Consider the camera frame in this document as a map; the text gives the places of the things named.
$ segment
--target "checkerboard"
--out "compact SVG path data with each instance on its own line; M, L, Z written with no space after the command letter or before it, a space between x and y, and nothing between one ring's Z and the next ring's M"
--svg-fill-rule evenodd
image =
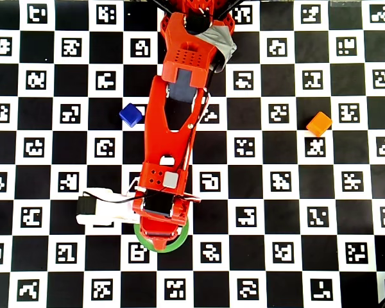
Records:
M76 199L124 193L141 170L144 124L118 113L145 112L162 12L0 1L0 307L385 297L385 0L248 1L232 15L238 48L214 76L189 166L203 200L184 245L157 254L132 225L78 225ZM315 137L305 127L319 111L333 125Z

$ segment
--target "green base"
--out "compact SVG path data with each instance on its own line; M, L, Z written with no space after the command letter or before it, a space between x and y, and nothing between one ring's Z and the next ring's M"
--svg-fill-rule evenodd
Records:
M147 240L144 236L142 236L142 234L140 233L140 225L134 224L134 232L135 232L135 236L137 236L137 239L140 241L140 243L148 250L151 250L153 252L158 252L158 253L166 253L166 252L172 252L176 250L178 247L180 247L181 245L183 245L183 243L185 242L188 236L188 227L189 227L189 224L187 219L187 223L185 224L184 227L182 227L181 234L177 237L177 239L173 243L167 245L164 250L156 250L154 248L153 243Z

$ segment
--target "orange cube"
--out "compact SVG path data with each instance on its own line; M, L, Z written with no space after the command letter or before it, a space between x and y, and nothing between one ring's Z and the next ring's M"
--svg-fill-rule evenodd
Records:
M323 112L318 112L307 125L307 129L315 136L320 137L331 126L332 120Z

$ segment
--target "blue cube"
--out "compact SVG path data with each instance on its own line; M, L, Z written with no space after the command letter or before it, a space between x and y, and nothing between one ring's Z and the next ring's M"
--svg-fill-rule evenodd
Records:
M142 113L136 106L129 103L119 113L120 118L128 124L129 127L134 127L142 119Z

